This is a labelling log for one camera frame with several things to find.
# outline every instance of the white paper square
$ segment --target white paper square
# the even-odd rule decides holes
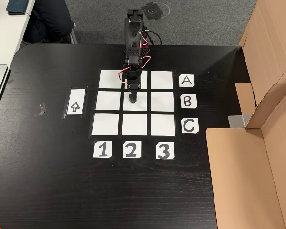
[[[173,89],[173,72],[151,71],[151,89]]]
[[[152,114],[151,115],[152,136],[176,136],[175,115],[173,114]]]
[[[124,107],[125,111],[147,111],[147,92],[138,92],[138,98],[135,103],[129,102],[130,92],[124,93]]]
[[[175,158],[174,142],[159,142],[156,145],[156,159],[172,160]]]
[[[92,135],[118,135],[119,114],[96,113]]]
[[[141,74],[141,89],[147,89],[147,71],[142,71]]]
[[[141,141],[129,141],[123,144],[123,158],[141,158]]]
[[[119,71],[120,70],[101,70],[99,88],[121,88],[122,82],[118,77]]]
[[[114,110],[120,109],[121,92],[101,92],[97,93],[96,110]]]
[[[199,132],[198,118],[181,119],[181,129],[183,134],[197,134]]]
[[[179,87],[194,87],[195,76],[188,74],[181,74],[179,76]]]
[[[71,89],[67,115],[82,115],[86,89]]]
[[[95,143],[93,157],[95,158],[112,157],[112,141],[101,141]]]
[[[146,114],[123,114],[122,135],[147,135]]]
[[[180,96],[181,108],[195,109],[197,107],[197,96],[195,94],[183,94]]]
[[[151,92],[151,111],[174,111],[173,92]]]

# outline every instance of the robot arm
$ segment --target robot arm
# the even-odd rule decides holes
[[[128,10],[124,20],[124,39],[126,47],[122,78],[123,81],[127,80],[127,89],[131,92],[129,101],[135,103],[137,92],[141,89],[142,68],[151,58],[147,55],[147,28],[144,26],[142,10]]]

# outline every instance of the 3x3 grid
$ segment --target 3x3 grid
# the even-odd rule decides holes
[[[176,136],[173,73],[143,71],[136,103],[116,70],[101,70],[92,135]]]

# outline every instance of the cardboard box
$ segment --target cardboard box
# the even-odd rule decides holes
[[[286,229],[286,0],[257,0],[240,40],[246,129],[207,129],[218,229]]]

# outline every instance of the dark pants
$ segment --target dark pants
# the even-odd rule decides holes
[[[23,40],[56,42],[72,32],[73,22],[64,0],[36,0]]]

